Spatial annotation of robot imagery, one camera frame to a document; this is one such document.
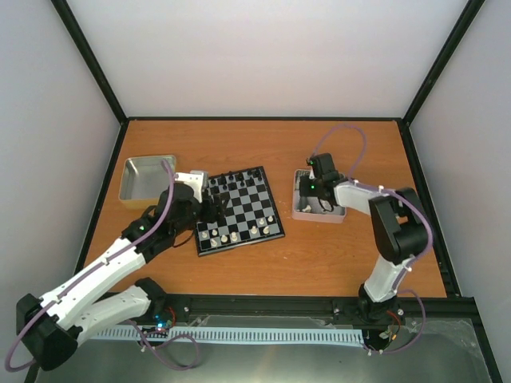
white panel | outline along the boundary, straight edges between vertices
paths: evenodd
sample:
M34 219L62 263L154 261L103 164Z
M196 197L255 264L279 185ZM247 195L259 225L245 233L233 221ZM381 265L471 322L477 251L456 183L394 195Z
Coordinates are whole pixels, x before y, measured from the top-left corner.
M403 116L465 0L71 0L130 116Z
M0 35L3 361L16 301L73 272L119 125L49 1L2 2Z
M511 381L511 2L486 2L412 132L463 294Z

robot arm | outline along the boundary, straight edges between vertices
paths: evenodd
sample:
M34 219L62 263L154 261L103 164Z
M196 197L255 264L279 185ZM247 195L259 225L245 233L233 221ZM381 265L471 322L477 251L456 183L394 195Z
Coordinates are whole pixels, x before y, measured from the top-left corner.
M18 301L18 334L43 308L50 306L22 338L42 369L58 367L84 341L105 328L140 317L148 310L154 314L163 310L165 293L150 278L137 281L135 286L111 298L95 302L126 275L172 247L176 237L192 230L197 220L214 222L219 219L221 202L202 194L207 173L177 173L175 180L172 204L162 224L151 235L140 241L161 219L168 202L168 190L161 193L156 206L148 207L105 253L80 273L39 299L28 294Z
M332 206L351 207L371 217L379 255L370 277L360 286L358 306L363 320L377 320L394 305L399 284L411 270L410 261L426 247L426 229L407 206L383 187L367 187L340 175L330 154L314 156L308 164L314 177L300 179L301 196L316 196ZM395 193L422 212L413 189L403 188ZM400 223L400 217L407 221Z

table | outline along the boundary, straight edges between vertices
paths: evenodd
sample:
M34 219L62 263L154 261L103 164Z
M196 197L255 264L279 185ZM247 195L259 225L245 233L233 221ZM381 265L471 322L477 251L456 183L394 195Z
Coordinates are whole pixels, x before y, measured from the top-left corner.
M289 120L133 120L129 123L85 265L101 255L142 211L118 199L124 162L134 156L173 154L178 172L203 169L211 175L263 165L286 237L199 258L195 241L158 255L120 281L120 291L151 277L168 293L357 296L373 270L378 252L370 217L348 211L342 224L297 221L291 217L293 174L335 121ZM389 188L413 186L394 121L350 122L362 128L367 153L354 177ZM343 129L321 152L332 154L346 172L362 147L359 134ZM184 233L177 243L185 239ZM446 296L431 251L402 284L423 297Z

perforated metal rail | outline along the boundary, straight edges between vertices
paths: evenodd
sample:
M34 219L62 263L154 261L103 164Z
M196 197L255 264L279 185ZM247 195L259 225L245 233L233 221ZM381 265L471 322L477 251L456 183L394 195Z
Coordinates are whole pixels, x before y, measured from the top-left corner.
M217 343L225 345L347 345L361 347L363 344L361 330L309 330L309 329L244 329L233 327L186 327L177 326L170 329L168 335L150 334L151 342L164 342L176 335L188 334L200 343ZM93 339L114 341L140 340L138 333L131 326L118 325L104 330ZM189 342L177 339L176 342Z

metal tray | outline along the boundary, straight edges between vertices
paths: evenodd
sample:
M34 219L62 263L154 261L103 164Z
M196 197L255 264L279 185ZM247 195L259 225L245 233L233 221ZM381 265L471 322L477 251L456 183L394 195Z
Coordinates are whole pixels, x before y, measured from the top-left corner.
M158 202L163 190L168 188L168 174L161 166L165 159L172 170L176 169L176 157L131 157L122 172L119 200L129 209L144 209Z

